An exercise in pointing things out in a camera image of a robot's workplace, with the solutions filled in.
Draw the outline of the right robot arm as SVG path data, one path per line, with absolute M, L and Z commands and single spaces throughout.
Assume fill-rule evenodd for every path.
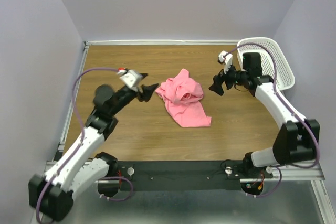
M 209 90 L 223 95 L 223 85 L 227 90 L 243 86 L 265 106 L 279 127 L 272 147 L 245 155 L 244 169 L 249 171 L 288 164 L 297 166 L 303 161 L 317 163 L 320 157 L 319 123 L 299 113 L 280 93 L 273 77 L 263 74 L 261 55 L 257 52 L 244 54 L 242 70 L 235 68 L 233 56 L 228 52 L 222 51 L 218 62 L 223 64 L 223 69 L 213 77 Z

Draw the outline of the pink t shirt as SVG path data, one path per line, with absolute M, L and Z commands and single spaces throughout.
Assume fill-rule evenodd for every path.
M 201 104 L 203 89 L 190 78 L 188 70 L 181 69 L 176 77 L 162 82 L 156 93 L 180 127 L 210 127 L 212 118 L 206 115 Z

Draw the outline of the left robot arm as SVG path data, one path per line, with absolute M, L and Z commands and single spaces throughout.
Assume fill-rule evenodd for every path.
M 29 204 L 35 208 L 35 217 L 42 223 L 42 215 L 50 222 L 62 221 L 69 214 L 75 199 L 97 180 L 112 180 L 120 190 L 122 183 L 131 181 L 122 176 L 118 160 L 107 153 L 98 154 L 89 165 L 91 153 L 104 143 L 116 128 L 116 114 L 133 99 L 148 102 L 159 86 L 140 82 L 147 76 L 133 69 L 116 69 L 114 72 L 123 82 L 123 87 L 114 91 L 108 84 L 95 90 L 93 111 L 84 122 L 79 119 L 81 132 L 63 157 L 42 176 L 34 175 L 28 183 Z

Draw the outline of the white perforated plastic basket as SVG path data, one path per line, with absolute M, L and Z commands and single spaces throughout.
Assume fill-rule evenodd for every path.
M 275 60 L 277 73 L 276 84 L 278 89 L 280 91 L 285 91 L 292 88 L 295 85 L 295 77 L 278 43 L 267 37 L 252 37 L 241 39 L 237 43 L 237 46 L 251 42 L 262 45 L 272 54 L 273 59 Z M 266 50 L 255 45 L 246 45 L 237 49 L 237 59 L 241 69 L 243 68 L 243 53 L 246 52 L 258 52 L 261 55 L 263 75 L 270 75 L 272 78 L 274 77 L 274 64 L 271 56 Z

